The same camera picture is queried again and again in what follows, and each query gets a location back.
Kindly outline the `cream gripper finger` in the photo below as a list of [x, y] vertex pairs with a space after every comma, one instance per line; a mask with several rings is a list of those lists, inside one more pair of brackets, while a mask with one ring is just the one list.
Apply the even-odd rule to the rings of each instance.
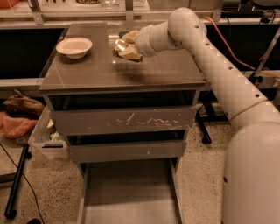
[[137, 51], [133, 45], [129, 45], [124, 51], [118, 53], [118, 56], [125, 60], [142, 61], [143, 55]]
[[122, 36], [122, 40], [126, 43], [134, 44], [137, 34], [138, 30], [130, 31]]

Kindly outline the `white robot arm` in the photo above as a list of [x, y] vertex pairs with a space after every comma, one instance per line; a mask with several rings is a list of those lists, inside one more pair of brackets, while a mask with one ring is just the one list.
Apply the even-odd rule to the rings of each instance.
[[223, 224], [280, 224], [280, 112], [207, 38], [207, 28], [188, 8], [162, 24], [122, 36], [118, 56], [136, 60], [185, 49], [236, 132], [227, 147]]

